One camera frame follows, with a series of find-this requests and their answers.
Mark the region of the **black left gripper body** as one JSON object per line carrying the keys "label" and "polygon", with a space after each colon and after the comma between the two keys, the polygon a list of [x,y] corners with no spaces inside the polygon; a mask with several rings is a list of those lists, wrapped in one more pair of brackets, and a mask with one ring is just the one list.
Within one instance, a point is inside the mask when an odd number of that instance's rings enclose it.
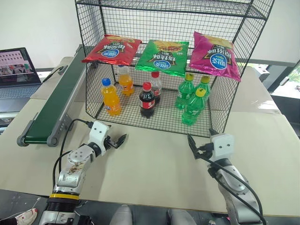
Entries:
{"label": "black left gripper body", "polygon": [[117,143],[115,143],[114,141],[111,140],[110,136],[107,136],[104,139],[104,147],[105,147],[106,150],[110,149],[111,147],[117,149],[118,145],[117,145]]}

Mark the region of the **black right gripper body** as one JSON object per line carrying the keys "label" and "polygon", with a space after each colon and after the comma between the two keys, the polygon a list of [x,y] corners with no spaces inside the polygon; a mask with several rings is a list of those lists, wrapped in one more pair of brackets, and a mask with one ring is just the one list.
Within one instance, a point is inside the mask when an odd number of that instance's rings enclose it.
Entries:
{"label": "black right gripper body", "polygon": [[196,149],[196,159],[210,159],[213,155],[214,144],[207,143],[203,146],[200,146]]}

